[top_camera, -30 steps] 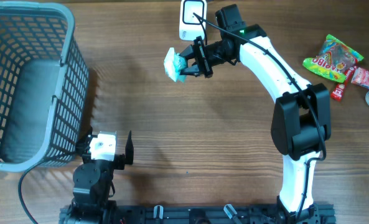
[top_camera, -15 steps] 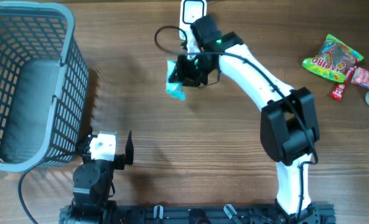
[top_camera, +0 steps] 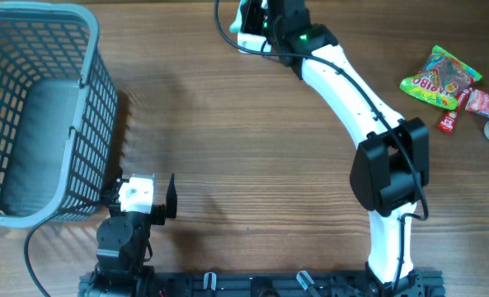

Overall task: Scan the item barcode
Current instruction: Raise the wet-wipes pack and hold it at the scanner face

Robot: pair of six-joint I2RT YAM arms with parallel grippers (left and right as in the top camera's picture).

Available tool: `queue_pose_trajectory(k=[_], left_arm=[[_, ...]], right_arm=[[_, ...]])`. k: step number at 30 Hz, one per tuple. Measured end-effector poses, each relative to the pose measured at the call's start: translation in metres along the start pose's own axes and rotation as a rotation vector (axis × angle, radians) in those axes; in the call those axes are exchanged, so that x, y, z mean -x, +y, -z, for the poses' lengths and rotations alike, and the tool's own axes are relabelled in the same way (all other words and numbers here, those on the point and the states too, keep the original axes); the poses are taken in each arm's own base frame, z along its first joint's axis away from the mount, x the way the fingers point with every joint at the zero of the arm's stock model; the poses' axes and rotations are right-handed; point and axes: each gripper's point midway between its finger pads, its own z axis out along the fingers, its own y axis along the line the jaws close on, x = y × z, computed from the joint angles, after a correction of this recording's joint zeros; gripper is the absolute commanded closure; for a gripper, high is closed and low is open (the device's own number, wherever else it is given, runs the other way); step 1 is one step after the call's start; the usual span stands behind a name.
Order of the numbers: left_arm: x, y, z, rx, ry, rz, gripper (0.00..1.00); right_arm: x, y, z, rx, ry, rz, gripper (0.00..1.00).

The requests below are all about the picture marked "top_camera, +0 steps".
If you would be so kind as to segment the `Haribo gummy candy bag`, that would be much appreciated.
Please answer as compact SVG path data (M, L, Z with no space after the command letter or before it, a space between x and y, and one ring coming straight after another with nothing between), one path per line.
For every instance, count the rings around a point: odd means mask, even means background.
M456 96L480 81L482 75L449 51L435 45L421 70L400 82L400 89L420 101L455 110Z

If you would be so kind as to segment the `red Nescafe stick sachet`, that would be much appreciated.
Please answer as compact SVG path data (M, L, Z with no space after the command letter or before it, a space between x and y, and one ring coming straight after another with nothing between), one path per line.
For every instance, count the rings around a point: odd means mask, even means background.
M444 132L446 134L452 134L454 132L454 128L458 121L458 116L463 106L466 105L467 100L469 99L471 93L474 91L472 87L464 89L457 96L458 105L452 111L447 111L444 114L444 117L437 125L439 131Z

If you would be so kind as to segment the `small red carton box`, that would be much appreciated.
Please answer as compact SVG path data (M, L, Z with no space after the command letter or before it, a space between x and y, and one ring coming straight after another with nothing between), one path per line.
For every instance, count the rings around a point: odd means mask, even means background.
M470 94L465 110L489 118L489 94L478 89L474 90Z

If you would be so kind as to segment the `teal tissue packet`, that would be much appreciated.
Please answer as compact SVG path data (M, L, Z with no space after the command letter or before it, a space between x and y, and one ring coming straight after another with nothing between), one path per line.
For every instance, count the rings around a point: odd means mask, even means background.
M233 21L233 23L229 27L229 31L231 33L238 33L241 30L242 23L243 23L243 20L242 20L242 9L244 8L244 6L248 2L249 2L249 0L241 0L240 1L239 6L238 6L238 9L237 9L237 14L236 14L235 20Z

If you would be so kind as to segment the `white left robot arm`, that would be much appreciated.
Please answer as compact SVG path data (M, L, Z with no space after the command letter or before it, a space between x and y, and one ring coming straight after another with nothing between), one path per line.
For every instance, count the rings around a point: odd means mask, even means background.
M164 225L177 214L175 176L171 175L166 201L153 203L154 175L134 174L123 178L119 172L101 190L101 200L110 212L96 232L98 248L94 271L82 277L80 296L165 296L154 268L149 242L151 227Z

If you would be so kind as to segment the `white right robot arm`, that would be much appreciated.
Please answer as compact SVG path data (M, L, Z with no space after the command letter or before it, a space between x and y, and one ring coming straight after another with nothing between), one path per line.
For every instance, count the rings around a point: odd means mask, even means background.
M368 286L381 296L412 288L411 222L429 216L426 126L406 120L375 94L339 40L311 22L303 1L243 1L231 29L242 51L278 57L344 125L355 146L350 186L369 213Z

